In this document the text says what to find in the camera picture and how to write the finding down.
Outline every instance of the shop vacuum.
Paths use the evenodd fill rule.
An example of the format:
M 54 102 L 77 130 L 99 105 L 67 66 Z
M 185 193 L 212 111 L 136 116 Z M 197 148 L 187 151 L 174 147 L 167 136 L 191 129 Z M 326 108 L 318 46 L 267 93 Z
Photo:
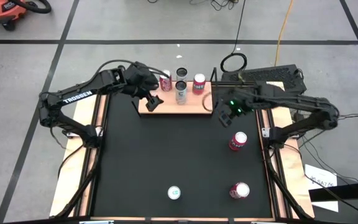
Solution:
M 27 10 L 32 12 L 46 14 L 50 13 L 52 8 L 47 0 L 39 0 L 45 5 L 44 8 L 39 8 L 38 5 L 32 1 L 25 0 L 0 0 L 0 24 L 8 30 L 15 29 L 16 20 L 24 17 Z

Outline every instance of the concrete floor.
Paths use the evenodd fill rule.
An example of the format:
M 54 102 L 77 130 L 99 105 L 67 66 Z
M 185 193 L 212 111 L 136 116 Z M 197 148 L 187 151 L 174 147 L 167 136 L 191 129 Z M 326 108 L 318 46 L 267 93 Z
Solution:
M 284 43 L 278 64 L 302 68 L 306 94 L 326 97 L 348 114 L 358 113 L 358 36 L 344 2 L 296 0 L 283 40 L 317 41 Z M 117 58 L 209 75 L 231 52 L 233 44 L 220 40 L 235 39 L 241 13 L 241 4 L 218 12 L 208 2 L 190 5 L 187 0 L 50 3 L 53 13 L 28 13 L 14 32 L 0 26 L 0 222 L 49 215 L 63 150 L 34 116 L 42 89 L 55 91 L 88 80 L 100 64 Z M 255 41 L 237 46 L 249 59 L 247 68 L 273 65 L 274 41 L 257 40 L 277 40 L 289 3 L 247 1 L 239 39 Z M 346 4 L 358 27 L 358 1 Z M 228 68 L 237 68 L 236 62 Z M 73 116 L 74 108 L 64 112 Z M 358 118 L 341 121 L 312 143 L 332 168 L 358 178 Z M 318 166 L 301 151 L 305 164 Z

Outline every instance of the wooden shelf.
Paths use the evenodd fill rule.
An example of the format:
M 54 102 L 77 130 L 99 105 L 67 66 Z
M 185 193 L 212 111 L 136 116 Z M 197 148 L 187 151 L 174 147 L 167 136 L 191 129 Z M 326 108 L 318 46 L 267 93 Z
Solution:
M 187 82 L 187 97 L 184 105 L 177 104 L 175 99 L 175 84 L 172 81 L 173 88 L 170 91 L 163 91 L 161 88 L 151 91 L 150 93 L 164 101 L 153 112 L 149 112 L 146 108 L 147 100 L 145 98 L 139 101 L 139 113 L 140 114 L 211 114 L 211 111 L 206 111 L 203 108 L 202 100 L 205 95 L 212 91 L 211 82 L 205 83 L 205 89 L 203 94 L 193 94 L 193 82 Z M 212 109 L 212 96 L 209 95 L 205 99 L 205 107 Z

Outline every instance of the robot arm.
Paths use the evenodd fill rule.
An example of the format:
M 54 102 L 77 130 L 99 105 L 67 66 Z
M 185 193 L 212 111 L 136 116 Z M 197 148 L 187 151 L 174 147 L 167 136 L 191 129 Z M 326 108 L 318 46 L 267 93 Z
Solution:
M 283 128 L 263 129 L 262 135 L 268 138 L 269 145 L 282 147 L 294 135 L 312 129 L 330 130 L 337 126 L 338 109 L 325 98 L 315 98 L 287 93 L 278 86 L 257 82 L 252 88 L 229 90 L 222 98 L 230 108 L 229 113 L 221 113 L 220 122 L 227 127 L 232 119 L 252 110 L 272 109 L 284 106 L 291 109 L 311 112 L 310 116 Z
M 74 103 L 92 95 L 107 95 L 110 93 L 123 93 L 132 97 L 147 98 L 146 107 L 153 111 L 163 103 L 158 96 L 152 96 L 150 90 L 158 88 L 155 75 L 142 63 L 132 63 L 127 70 L 123 67 L 96 72 L 87 82 L 77 84 L 55 93 L 43 92 L 39 95 L 39 119 L 42 126 L 60 127 L 64 132 L 79 135 L 85 147 L 96 147 L 99 137 L 95 127 L 83 125 L 65 116 L 62 106 Z

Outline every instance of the red soda can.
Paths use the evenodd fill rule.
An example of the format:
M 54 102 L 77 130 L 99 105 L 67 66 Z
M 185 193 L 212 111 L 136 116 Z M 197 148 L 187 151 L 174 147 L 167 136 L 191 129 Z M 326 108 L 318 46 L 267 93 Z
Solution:
M 204 92 L 205 87 L 205 75 L 196 74 L 193 80 L 193 93 L 200 95 Z
M 249 195 L 249 187 L 246 183 L 238 182 L 230 189 L 230 196 L 234 199 L 246 198 Z
M 163 91 L 170 91 L 172 89 L 172 76 L 168 70 L 163 71 L 165 74 L 169 76 L 169 78 L 160 75 L 160 87 Z
M 238 151 L 242 146 L 246 144 L 246 142 L 247 142 L 247 135 L 242 131 L 239 131 L 230 140 L 229 147 L 234 151 Z

